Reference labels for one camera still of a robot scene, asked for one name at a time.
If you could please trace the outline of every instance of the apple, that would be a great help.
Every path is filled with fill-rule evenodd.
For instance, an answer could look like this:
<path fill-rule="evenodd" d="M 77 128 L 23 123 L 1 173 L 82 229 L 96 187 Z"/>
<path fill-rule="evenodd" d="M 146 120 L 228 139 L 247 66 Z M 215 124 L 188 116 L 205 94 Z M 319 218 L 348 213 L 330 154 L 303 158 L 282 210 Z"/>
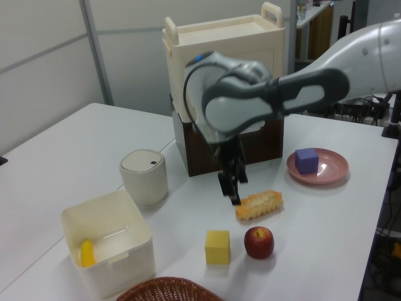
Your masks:
<path fill-rule="evenodd" d="M 274 248 L 272 232 L 262 226 L 249 229 L 245 233 L 244 245 L 246 253 L 254 259 L 265 259 L 269 257 Z"/>

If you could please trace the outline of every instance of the white canister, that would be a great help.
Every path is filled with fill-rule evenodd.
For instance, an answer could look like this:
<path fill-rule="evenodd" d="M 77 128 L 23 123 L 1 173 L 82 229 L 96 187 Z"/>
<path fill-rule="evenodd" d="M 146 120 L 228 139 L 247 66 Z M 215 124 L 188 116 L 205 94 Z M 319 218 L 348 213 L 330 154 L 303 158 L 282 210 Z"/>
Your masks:
<path fill-rule="evenodd" d="M 125 190 L 136 204 L 153 205 L 167 194 L 165 159 L 160 152 L 140 149 L 120 163 Z"/>

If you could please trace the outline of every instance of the canister lid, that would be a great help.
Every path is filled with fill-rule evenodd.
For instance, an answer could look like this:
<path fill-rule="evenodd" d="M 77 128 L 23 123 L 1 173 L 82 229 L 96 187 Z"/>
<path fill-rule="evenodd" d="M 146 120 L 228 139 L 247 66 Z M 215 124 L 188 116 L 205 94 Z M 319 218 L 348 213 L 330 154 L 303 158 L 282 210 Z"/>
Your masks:
<path fill-rule="evenodd" d="M 148 171 L 163 160 L 162 154 L 154 150 L 140 149 L 130 153 L 121 162 L 121 166 L 129 171 Z"/>

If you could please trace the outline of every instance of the white wall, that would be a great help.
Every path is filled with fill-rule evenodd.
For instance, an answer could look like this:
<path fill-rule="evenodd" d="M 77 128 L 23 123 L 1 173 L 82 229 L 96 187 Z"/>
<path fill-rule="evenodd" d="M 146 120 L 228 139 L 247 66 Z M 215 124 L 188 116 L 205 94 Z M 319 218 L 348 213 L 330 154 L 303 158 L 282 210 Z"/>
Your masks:
<path fill-rule="evenodd" d="M 260 14 L 265 1 L 1 0 L 0 156 L 92 102 L 170 115 L 165 17 L 179 26 Z M 270 2 L 284 13 L 290 70 L 295 0 Z"/>
<path fill-rule="evenodd" d="M 1 0 L 0 155 L 103 102 L 79 0 Z"/>
<path fill-rule="evenodd" d="M 367 26 L 390 21 L 395 13 L 401 13 L 401 0 L 369 0 Z"/>
<path fill-rule="evenodd" d="M 114 105 L 170 115 L 170 86 L 162 45 L 164 19 L 177 26 L 260 14 L 266 0 L 87 0 L 100 59 Z M 286 29 L 294 0 L 270 0 L 282 7 Z"/>

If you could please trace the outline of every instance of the cream storage box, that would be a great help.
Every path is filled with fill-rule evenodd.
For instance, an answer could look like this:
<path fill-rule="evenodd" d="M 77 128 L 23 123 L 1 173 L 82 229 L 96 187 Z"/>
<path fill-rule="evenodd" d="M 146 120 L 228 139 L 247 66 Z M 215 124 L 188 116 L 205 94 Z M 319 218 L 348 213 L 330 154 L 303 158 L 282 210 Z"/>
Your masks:
<path fill-rule="evenodd" d="M 122 292 L 154 275 L 152 234 L 126 191 L 69 207 L 61 220 L 73 264 L 93 298 Z M 83 267 L 81 244 L 87 239 L 96 263 Z"/>
<path fill-rule="evenodd" d="M 190 60 L 207 51 L 263 63 L 273 77 L 283 75 L 284 26 L 281 8 L 262 5 L 261 15 L 176 26 L 165 19 L 163 44 L 167 55 L 173 105 L 182 122 L 190 122 L 182 92 L 184 70 Z"/>

